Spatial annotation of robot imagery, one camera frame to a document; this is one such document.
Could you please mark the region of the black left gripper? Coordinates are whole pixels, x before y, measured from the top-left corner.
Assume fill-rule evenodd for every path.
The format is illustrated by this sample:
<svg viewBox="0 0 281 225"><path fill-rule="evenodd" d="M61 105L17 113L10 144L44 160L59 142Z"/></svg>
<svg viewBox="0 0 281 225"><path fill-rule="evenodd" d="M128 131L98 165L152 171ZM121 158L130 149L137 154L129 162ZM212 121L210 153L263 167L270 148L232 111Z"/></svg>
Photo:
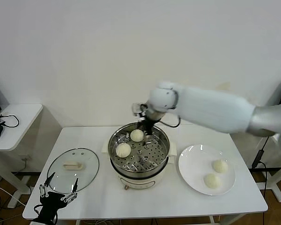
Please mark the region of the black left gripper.
<svg viewBox="0 0 281 225"><path fill-rule="evenodd" d="M58 218L58 210L66 207L66 202L72 202L77 197L77 188L78 188L78 178L76 179L71 193L67 195L48 192L48 187L55 175L53 172L47 179L44 184L39 185L40 192L40 202L42 204L42 209L39 213L38 220L40 222L53 222L54 219Z"/></svg>

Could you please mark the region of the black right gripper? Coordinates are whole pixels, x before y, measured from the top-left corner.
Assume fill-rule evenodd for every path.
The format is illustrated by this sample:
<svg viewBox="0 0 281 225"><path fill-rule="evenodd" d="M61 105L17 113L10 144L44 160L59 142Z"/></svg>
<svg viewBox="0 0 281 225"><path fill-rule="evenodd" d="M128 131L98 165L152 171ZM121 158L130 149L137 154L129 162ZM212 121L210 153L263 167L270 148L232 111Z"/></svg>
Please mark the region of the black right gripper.
<svg viewBox="0 0 281 225"><path fill-rule="evenodd" d="M137 129L146 132L146 135L144 136L144 145L148 145L153 142L152 127L155 124L156 124L155 120L151 120L146 116L144 117L144 120L137 122Z"/></svg>

